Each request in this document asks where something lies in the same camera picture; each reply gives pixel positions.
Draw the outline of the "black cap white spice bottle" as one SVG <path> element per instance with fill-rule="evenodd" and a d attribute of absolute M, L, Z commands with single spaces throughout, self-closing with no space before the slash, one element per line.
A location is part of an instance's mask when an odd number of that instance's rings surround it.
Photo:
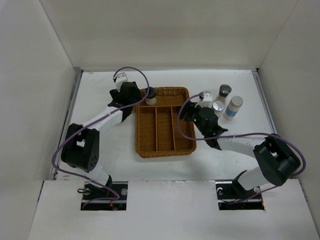
<path fill-rule="evenodd" d="M 145 99 L 145 103 L 148 106 L 154 106 L 157 103 L 157 92 L 154 87 L 149 87 L 148 95 Z"/>

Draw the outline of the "silver cap blue label jar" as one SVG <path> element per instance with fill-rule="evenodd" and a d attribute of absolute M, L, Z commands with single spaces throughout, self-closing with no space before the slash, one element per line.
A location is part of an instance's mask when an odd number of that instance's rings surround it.
<path fill-rule="evenodd" d="M 214 110 L 215 115 L 220 118 L 225 109 L 225 105 L 221 101 L 214 101 L 212 103 L 212 109 Z"/>

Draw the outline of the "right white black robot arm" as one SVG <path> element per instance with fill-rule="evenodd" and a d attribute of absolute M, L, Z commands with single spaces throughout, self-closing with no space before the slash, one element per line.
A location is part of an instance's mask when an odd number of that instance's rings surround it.
<path fill-rule="evenodd" d="M 193 123 L 209 147 L 240 153 L 256 160 L 257 167 L 242 171 L 232 180 L 231 190 L 238 198 L 245 197 L 254 188 L 265 184 L 282 186 L 301 166 L 297 155 L 276 134 L 267 134 L 265 138 L 227 137 L 228 129 L 218 124 L 213 109 L 188 101 L 176 110 L 178 119 Z"/>

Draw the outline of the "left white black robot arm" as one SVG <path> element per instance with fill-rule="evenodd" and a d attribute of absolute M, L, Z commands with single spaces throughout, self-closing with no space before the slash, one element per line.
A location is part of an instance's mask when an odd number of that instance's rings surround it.
<path fill-rule="evenodd" d="M 66 143 L 61 151 L 62 162 L 71 168 L 77 169 L 79 174 L 98 182 L 95 193 L 100 199 L 108 199 L 112 195 L 111 177 L 104 172 L 99 164 L 100 154 L 100 133 L 110 130 L 113 126 L 122 123 L 133 112 L 135 104 L 142 99 L 141 92 L 136 82 L 124 81 L 117 85 L 116 89 L 110 91 L 111 103 L 107 108 L 93 119 L 83 123 L 72 123 L 66 137 L 83 128 L 84 126 L 97 121 L 110 114 L 107 118 L 84 129 Z"/>

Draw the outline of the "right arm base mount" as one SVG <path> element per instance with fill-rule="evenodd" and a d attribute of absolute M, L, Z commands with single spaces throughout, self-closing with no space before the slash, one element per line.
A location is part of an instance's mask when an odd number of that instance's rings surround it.
<path fill-rule="evenodd" d="M 264 210 L 260 187 L 245 190 L 231 180 L 215 182 L 218 208 L 221 211 Z"/>

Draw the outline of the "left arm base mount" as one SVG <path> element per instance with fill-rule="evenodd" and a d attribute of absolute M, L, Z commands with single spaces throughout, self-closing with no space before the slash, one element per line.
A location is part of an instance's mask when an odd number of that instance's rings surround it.
<path fill-rule="evenodd" d="M 86 182 L 77 192 L 81 194 L 80 209 L 82 211 L 125 211 L 127 209 L 128 182 L 114 181 L 109 187 L 118 195 L 106 189 L 99 188 Z"/>

